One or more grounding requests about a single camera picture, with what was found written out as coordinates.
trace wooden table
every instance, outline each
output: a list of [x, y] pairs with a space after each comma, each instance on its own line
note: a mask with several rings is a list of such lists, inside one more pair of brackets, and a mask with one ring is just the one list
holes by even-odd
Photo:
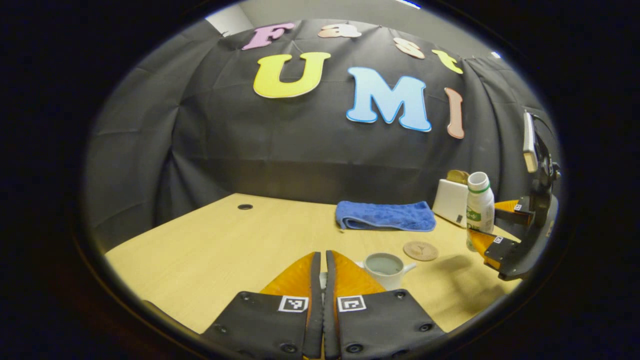
[[[253, 209], [240, 210], [240, 204]], [[497, 227], [494, 233], [515, 239]], [[409, 258], [403, 245], [413, 240], [431, 243], [440, 255], [427, 262]], [[403, 287], [448, 332], [520, 283], [498, 279], [465, 240], [466, 230], [438, 216], [429, 233], [343, 231], [335, 205], [237, 193], [120, 244], [106, 257], [140, 299], [203, 333], [239, 291], [259, 292], [309, 252], [322, 253], [321, 271], [325, 250], [353, 261], [389, 252], [417, 263]]]

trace plastic bottle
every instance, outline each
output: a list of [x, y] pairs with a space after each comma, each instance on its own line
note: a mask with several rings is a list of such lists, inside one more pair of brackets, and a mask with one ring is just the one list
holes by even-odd
[[[484, 172], [474, 172], [467, 179], [467, 227], [482, 231], [493, 232], [495, 205], [493, 191], [489, 177]], [[467, 248], [476, 251], [467, 231]]]

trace letter m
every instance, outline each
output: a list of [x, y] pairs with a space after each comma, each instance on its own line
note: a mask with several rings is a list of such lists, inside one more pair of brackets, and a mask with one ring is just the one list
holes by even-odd
[[347, 71], [356, 81], [354, 105], [353, 109], [347, 111], [347, 119], [357, 122], [376, 121], [378, 115], [371, 106], [372, 101], [375, 101], [385, 122], [391, 124], [400, 106], [404, 104], [404, 114], [399, 119], [400, 125], [418, 131], [431, 130], [424, 108], [422, 91], [426, 85], [423, 81], [403, 76], [391, 90], [382, 76], [373, 69], [351, 67]]

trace mug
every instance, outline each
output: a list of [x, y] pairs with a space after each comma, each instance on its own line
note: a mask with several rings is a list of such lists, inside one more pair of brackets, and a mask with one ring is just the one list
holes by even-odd
[[399, 257], [377, 252], [367, 256], [358, 266], [364, 268], [386, 290], [395, 290], [402, 286], [402, 276], [415, 268], [415, 263], [405, 266]]

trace folded towel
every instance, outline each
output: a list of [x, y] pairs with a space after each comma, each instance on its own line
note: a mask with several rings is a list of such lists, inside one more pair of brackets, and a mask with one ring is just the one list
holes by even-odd
[[431, 231], [436, 226], [433, 211], [426, 201], [407, 205], [340, 201], [335, 209], [335, 219], [343, 229], [393, 227], [407, 231]]

